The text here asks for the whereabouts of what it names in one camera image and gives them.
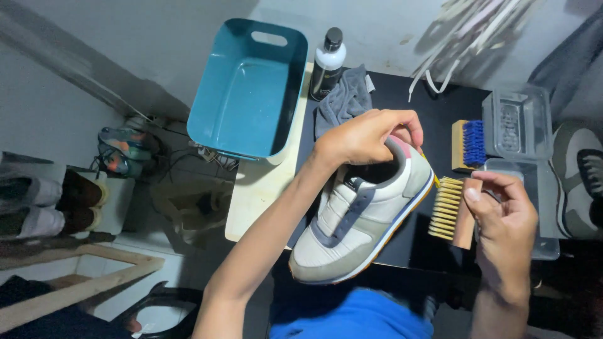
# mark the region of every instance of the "wooden brush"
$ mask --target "wooden brush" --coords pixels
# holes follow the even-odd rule
[[[468,250],[473,239],[475,218],[463,199],[463,193],[467,188],[475,188],[481,192],[482,181],[471,178],[457,180],[448,177],[440,180],[428,234],[451,241],[454,246]]]

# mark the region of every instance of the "clear plastic container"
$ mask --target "clear plastic container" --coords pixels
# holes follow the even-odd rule
[[[495,89],[482,102],[486,153],[515,160],[548,160],[553,155],[549,94],[518,84]]]
[[[561,253],[559,248],[559,239],[542,238],[540,236],[543,227],[556,227],[554,218],[555,206],[551,208],[547,196],[551,193],[546,189],[546,183],[538,182],[538,172],[541,166],[546,166],[546,162],[540,165],[531,161],[513,161],[508,159],[488,159],[484,164],[485,171],[492,171],[502,174],[510,174],[520,178],[523,182],[528,197],[532,204],[538,210],[538,228],[534,239],[534,249],[532,250],[533,260],[556,260]]]

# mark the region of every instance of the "bottle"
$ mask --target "bottle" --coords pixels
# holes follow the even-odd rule
[[[314,70],[310,80],[310,95],[320,101],[333,90],[341,77],[343,60],[346,58],[346,46],[343,33],[337,27],[330,28],[324,40],[316,48]]]

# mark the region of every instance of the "grey microfiber towel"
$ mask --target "grey microfiber towel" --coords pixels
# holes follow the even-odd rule
[[[343,72],[335,88],[320,101],[314,125],[316,139],[331,128],[373,108],[371,95],[364,82],[366,75],[364,64],[348,69]]]

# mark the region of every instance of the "blue bristle brush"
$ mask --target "blue bristle brush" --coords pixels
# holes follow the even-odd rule
[[[470,167],[480,167],[485,162],[484,122],[467,121],[463,125],[463,163]]]

